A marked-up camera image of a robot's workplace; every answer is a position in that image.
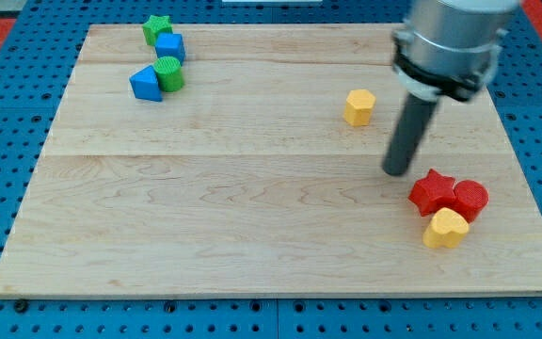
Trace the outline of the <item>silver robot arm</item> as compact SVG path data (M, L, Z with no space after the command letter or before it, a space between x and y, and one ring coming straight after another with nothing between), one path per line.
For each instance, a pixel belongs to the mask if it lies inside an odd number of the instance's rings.
M520 0L414 0L392 33L392 67L412 96L467 102L497 73Z

